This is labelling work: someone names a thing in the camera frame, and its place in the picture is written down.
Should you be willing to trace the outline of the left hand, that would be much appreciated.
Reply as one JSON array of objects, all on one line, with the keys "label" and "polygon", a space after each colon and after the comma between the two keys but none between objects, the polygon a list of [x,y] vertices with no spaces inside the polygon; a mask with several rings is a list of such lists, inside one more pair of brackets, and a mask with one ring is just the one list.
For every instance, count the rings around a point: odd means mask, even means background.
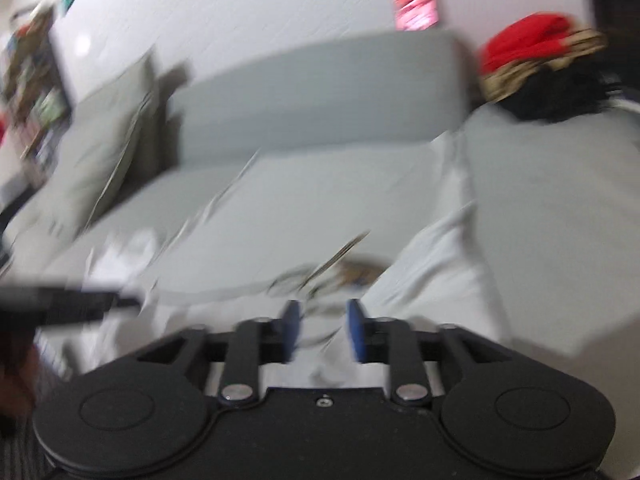
[{"label": "left hand", "polygon": [[34,330],[1,331],[1,414],[28,415],[36,404],[40,357]]}]

